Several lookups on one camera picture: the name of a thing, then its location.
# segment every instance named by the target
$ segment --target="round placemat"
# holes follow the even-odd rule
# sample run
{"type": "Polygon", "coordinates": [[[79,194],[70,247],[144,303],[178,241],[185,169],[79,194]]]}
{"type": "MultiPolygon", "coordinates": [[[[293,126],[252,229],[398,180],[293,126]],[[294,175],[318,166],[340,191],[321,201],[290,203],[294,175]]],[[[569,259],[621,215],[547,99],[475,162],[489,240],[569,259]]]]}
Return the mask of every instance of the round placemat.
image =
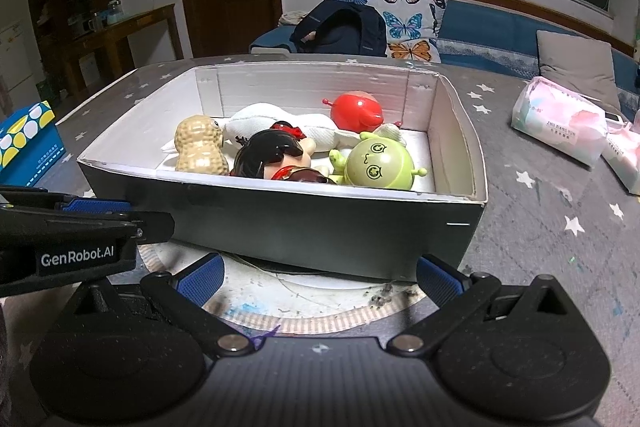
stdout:
{"type": "MultiPolygon", "coordinates": [[[[174,241],[141,245],[139,250],[147,269],[171,273],[210,251],[174,241]]],[[[335,333],[389,317],[425,297],[417,284],[272,272],[233,254],[222,256],[225,281],[203,308],[254,330],[290,335],[335,333]]]]}

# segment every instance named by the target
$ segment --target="green toy face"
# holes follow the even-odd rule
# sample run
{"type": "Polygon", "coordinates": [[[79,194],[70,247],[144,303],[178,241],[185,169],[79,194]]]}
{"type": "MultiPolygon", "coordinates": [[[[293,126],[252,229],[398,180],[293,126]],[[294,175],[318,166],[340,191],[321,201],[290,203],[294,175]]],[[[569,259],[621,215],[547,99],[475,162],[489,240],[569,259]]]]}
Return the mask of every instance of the green toy face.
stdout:
{"type": "Polygon", "coordinates": [[[351,151],[344,170],[348,183],[360,187],[410,190],[414,162],[402,144],[382,136],[367,138],[351,151]]]}

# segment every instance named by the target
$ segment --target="green toy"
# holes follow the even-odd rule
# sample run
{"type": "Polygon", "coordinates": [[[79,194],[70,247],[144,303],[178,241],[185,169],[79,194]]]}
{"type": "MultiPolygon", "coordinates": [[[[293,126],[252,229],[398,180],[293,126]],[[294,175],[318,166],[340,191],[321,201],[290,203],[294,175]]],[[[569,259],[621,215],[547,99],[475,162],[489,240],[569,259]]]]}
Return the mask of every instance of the green toy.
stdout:
{"type": "Polygon", "coordinates": [[[415,176],[427,175],[427,169],[415,168],[409,152],[396,140],[366,131],[360,140],[348,157],[336,149],[329,152],[334,166],[329,178],[337,184],[410,191],[415,176]]]}

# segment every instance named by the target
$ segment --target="wooden table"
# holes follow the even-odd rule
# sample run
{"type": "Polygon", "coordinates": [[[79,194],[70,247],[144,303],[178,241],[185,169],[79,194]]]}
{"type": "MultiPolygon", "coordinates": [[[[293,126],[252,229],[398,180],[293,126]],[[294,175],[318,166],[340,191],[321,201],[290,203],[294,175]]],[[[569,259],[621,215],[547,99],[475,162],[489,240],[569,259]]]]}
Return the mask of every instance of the wooden table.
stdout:
{"type": "Polygon", "coordinates": [[[65,73],[71,94],[78,99],[78,102],[82,102],[88,96],[79,60],[97,49],[104,48],[113,78],[114,80],[119,79],[127,72],[124,71],[122,58],[118,52],[118,42],[143,28],[165,20],[169,27],[169,38],[174,47],[175,58],[177,60],[184,59],[178,27],[175,23],[174,6],[174,4],[168,4],[149,12],[136,14],[68,45],[63,51],[65,73]]]}

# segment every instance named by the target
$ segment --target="black hair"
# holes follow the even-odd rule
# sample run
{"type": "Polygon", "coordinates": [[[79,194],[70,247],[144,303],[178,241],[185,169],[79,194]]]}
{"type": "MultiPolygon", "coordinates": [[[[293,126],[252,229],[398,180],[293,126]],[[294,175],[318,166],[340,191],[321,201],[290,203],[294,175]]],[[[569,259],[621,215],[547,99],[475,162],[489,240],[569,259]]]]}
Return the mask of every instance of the black hair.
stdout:
{"type": "Polygon", "coordinates": [[[264,166],[282,162],[284,155],[298,158],[304,154],[295,137],[281,130],[258,131],[236,154],[233,175],[242,178],[264,178],[264,166]]]}

